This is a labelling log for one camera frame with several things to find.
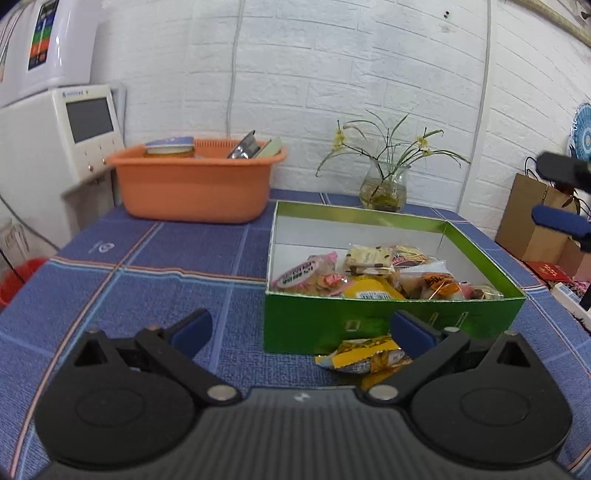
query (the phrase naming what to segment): green box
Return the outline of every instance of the green box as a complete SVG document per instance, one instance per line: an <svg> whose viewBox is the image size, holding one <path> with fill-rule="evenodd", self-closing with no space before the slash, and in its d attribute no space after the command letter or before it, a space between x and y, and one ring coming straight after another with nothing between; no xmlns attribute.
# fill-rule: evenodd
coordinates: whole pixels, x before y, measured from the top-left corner
<svg viewBox="0 0 591 480"><path fill-rule="evenodd" d="M361 300L274 292L271 280L309 255L339 253L350 244L413 245L445 260L459 281L491 284L502 300ZM473 338L498 336L516 317L525 294L452 223L400 213L351 207L277 202L265 292L264 349L270 353L325 355L342 340L388 333L397 310L407 310L435 328L457 326Z"/></svg>

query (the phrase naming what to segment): screen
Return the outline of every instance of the screen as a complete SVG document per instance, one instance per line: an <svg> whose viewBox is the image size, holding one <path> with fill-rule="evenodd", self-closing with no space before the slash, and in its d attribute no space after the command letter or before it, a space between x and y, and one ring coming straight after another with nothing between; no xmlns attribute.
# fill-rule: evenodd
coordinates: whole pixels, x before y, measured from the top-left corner
<svg viewBox="0 0 591 480"><path fill-rule="evenodd" d="M107 99L93 98L66 104L74 143L113 131Z"/></svg>

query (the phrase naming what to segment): red bucket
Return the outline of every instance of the red bucket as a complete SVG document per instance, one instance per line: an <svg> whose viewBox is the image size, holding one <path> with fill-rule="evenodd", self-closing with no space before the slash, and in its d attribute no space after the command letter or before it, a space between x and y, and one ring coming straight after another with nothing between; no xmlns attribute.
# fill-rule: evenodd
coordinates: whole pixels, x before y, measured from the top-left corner
<svg viewBox="0 0 591 480"><path fill-rule="evenodd" d="M18 274L26 282L47 261L46 258L33 258L16 268ZM6 306L22 288L23 283L12 270L9 270L0 281L0 304Z"/></svg>

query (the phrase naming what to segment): gray ribbed panel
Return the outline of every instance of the gray ribbed panel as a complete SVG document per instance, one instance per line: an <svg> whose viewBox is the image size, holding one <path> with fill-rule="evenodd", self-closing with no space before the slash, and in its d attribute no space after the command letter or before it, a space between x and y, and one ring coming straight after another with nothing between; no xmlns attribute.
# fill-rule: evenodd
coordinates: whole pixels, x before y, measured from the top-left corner
<svg viewBox="0 0 591 480"><path fill-rule="evenodd" d="M301 395L309 398L298 401ZM51 466L38 480L559 480L546 463L520 472L455 465L428 450L391 408L352 390L256 388L235 407L210 408L168 455L125 472Z"/></svg>

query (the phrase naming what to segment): blue tablecloth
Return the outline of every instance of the blue tablecloth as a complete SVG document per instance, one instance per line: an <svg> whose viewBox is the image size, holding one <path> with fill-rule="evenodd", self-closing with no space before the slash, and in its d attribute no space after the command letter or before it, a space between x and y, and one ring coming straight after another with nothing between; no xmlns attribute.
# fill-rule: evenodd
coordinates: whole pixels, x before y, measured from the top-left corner
<svg viewBox="0 0 591 480"><path fill-rule="evenodd" d="M359 206L357 198L274 190L273 199ZM81 232L21 290L0 316L0 465L18 480L47 463L32 407L52 373L90 326L132 336L204 307L214 334L195 361L247 391L251 385L338 382L312 359L262 351L264 278L274 201L246 225L155 222L117 208ZM409 205L447 219L527 293L512 326L537 351L573 410L559 461L591 479L591 339L518 261L455 213Z"/></svg>

